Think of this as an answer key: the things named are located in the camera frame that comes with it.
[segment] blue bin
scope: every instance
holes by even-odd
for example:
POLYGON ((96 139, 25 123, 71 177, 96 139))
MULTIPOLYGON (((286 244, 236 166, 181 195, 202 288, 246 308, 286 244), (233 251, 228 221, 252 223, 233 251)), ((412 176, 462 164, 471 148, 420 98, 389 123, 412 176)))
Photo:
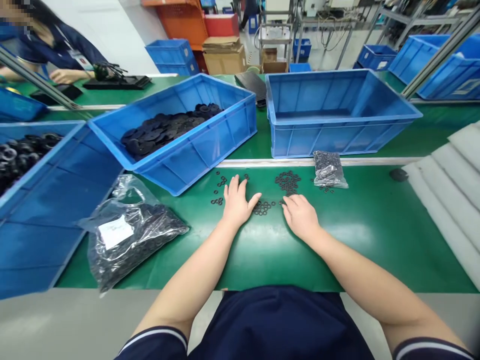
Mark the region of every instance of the blue bin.
POLYGON ((125 169, 178 196, 257 132, 255 97, 248 90, 198 74, 103 114, 89 125, 125 169), (126 131, 159 113, 184 113, 209 103, 224 111, 140 161, 121 143, 126 131))
POLYGON ((85 121, 0 124, 0 143, 49 132, 64 138, 0 197, 0 299, 55 284, 123 170, 85 121))
POLYGON ((185 65, 195 60, 189 41, 185 39, 157 40, 145 49, 157 65, 185 65))
MULTIPOLYGON (((293 42, 293 58, 297 59, 297 51, 299 48, 299 39, 295 39, 293 42)), ((305 38, 301 40, 300 46, 300 57, 301 58, 308 58, 310 56, 310 50, 312 50, 312 43, 310 39, 305 38)))
MULTIPOLYGON (((410 83, 449 36, 410 36, 389 70, 410 83)), ((480 100, 480 36, 470 36, 417 94, 425 100, 480 100)))
POLYGON ((364 69, 388 70, 397 52, 387 45, 363 45, 357 61, 364 69))
POLYGON ((47 111, 47 105, 0 87, 0 123, 29 122, 47 111))
POLYGON ((312 71, 310 64, 306 63, 291 63, 290 68, 288 70, 289 73, 303 73, 312 71))
POLYGON ((180 76, 191 76, 197 75, 200 73, 199 66, 197 61, 193 58, 188 63, 183 65, 169 64, 169 65, 160 65, 155 64, 156 68, 162 74, 178 74, 180 76))
POLYGON ((315 150, 376 153, 422 117, 369 69, 267 74, 265 80, 275 159, 311 157, 315 150))

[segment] white label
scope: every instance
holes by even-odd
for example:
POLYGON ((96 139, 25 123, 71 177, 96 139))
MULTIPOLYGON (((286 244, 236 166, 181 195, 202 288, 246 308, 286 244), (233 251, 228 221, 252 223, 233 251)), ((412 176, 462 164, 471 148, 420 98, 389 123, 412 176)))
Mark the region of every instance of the white label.
POLYGON ((380 61, 380 63, 378 64, 378 66, 376 67, 376 69, 383 69, 384 67, 387 66, 389 62, 388 61, 380 61))
POLYGON ((117 220, 100 225, 98 231, 100 231, 106 250, 113 248, 134 234, 132 226, 125 221, 124 215, 117 220))

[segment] id badge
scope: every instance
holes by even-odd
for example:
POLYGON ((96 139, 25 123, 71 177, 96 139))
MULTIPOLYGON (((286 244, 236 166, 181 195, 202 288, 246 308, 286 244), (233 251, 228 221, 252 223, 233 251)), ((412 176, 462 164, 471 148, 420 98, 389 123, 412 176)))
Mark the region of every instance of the id badge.
POLYGON ((80 66, 83 68, 85 71, 94 71, 94 67, 90 63, 90 61, 87 60, 85 56, 80 51, 77 50, 68 50, 68 53, 72 57, 72 59, 75 59, 77 63, 80 64, 80 66))

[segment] plastic bag of rubber parts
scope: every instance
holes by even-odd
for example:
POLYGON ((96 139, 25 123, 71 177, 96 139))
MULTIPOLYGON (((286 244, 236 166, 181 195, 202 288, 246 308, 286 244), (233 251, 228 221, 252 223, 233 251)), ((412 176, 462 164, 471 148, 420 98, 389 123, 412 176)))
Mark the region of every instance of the plastic bag of rubber parts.
POLYGON ((337 152, 314 151, 315 186, 321 188, 348 189, 349 185, 344 177, 344 169, 337 152))
POLYGON ((100 297, 186 226, 143 182, 121 175, 112 197, 78 225, 89 231, 88 262, 100 297))

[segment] factory floor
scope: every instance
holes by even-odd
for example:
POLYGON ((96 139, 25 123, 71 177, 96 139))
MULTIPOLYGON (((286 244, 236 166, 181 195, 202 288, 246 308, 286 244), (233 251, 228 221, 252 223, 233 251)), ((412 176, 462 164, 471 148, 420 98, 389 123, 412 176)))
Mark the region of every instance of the factory floor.
MULTIPOLYGON (((320 41, 312 35, 309 63, 313 70, 334 70, 344 36, 338 46, 324 53, 320 41)), ((363 45, 367 31, 354 31, 340 69, 351 69, 363 45)), ((374 31, 370 42, 379 36, 374 31)), ((251 53, 252 65, 259 63, 253 35, 241 34, 251 53)), ((0 358, 8 360, 112 359, 145 314, 158 290, 111 290, 99 299, 94 289, 54 288, 0 301, 0 358)), ((480 333, 480 294, 418 294, 470 347, 476 350, 480 333)), ((380 324, 342 294, 347 311, 355 320, 375 359, 391 359, 380 324)), ((191 351, 202 339, 222 298, 214 291, 193 323, 189 343, 191 351)))

